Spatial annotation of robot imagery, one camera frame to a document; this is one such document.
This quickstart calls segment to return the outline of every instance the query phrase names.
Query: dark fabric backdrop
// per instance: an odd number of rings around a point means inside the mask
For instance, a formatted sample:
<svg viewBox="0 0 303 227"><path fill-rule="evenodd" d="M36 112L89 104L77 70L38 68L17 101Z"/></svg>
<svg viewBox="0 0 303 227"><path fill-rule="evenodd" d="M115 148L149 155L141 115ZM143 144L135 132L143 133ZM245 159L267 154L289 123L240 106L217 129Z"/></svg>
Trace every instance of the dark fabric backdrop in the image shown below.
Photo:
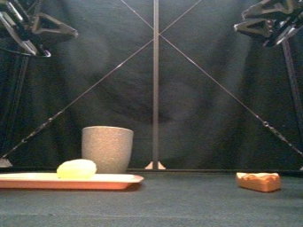
<svg viewBox="0 0 303 227"><path fill-rule="evenodd" d="M108 77L9 155L16 166L56 167L79 158L81 129L92 125L133 130L129 168L144 168L152 160L152 43L116 67L152 40L152 29L129 7L152 25L153 1L124 2L44 2L42 12L69 24L79 38L56 45L50 59L29 60L8 147ZM241 11L256 1L201 1L175 22L195 3L160 1L160 31L169 26L161 33L169 43L160 37L159 47L161 164L177 169L299 169L301 157L213 82L301 149L281 47L263 48L233 31ZM12 64L14 58L4 58ZM1 62L6 77L10 66ZM10 88L13 82L1 84L1 90Z"/></svg>

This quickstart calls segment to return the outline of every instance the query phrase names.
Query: gray cup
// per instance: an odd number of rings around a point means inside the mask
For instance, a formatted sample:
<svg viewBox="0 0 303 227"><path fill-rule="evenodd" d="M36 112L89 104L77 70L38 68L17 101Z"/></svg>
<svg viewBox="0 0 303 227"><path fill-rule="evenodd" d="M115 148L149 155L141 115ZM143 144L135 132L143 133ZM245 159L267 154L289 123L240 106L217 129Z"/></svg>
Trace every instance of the gray cup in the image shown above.
<svg viewBox="0 0 303 227"><path fill-rule="evenodd" d="M92 160L99 174L123 174L131 160L133 131L92 126L81 131L81 158Z"/></svg>

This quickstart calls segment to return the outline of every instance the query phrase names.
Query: metal rod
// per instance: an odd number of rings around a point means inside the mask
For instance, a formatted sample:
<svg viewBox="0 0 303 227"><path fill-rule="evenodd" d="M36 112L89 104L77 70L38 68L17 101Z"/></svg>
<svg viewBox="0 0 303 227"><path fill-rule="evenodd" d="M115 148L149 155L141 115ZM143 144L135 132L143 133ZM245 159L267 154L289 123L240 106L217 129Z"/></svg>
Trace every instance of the metal rod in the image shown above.
<svg viewBox="0 0 303 227"><path fill-rule="evenodd" d="M159 168L159 0L153 0L152 169Z"/></svg>

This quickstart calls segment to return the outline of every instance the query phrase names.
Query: table surface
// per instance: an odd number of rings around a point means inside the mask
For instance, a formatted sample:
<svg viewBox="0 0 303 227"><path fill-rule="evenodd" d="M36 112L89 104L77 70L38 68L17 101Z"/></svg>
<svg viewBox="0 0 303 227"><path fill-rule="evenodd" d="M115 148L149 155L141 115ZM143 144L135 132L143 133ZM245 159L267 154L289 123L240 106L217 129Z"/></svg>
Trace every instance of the table surface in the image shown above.
<svg viewBox="0 0 303 227"><path fill-rule="evenodd" d="M300 177L255 192L237 187L235 174L132 174L144 180L124 191L1 189L0 227L303 226Z"/></svg>

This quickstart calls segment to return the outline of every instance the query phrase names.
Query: pink tray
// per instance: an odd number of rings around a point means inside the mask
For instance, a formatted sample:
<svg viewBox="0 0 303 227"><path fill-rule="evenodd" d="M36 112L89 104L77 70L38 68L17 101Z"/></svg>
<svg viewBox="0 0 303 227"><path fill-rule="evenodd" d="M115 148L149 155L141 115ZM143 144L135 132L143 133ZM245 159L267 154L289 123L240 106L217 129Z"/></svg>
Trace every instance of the pink tray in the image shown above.
<svg viewBox="0 0 303 227"><path fill-rule="evenodd" d="M96 174L91 179L60 179L56 173L0 174L0 188L123 190L143 180L129 174Z"/></svg>

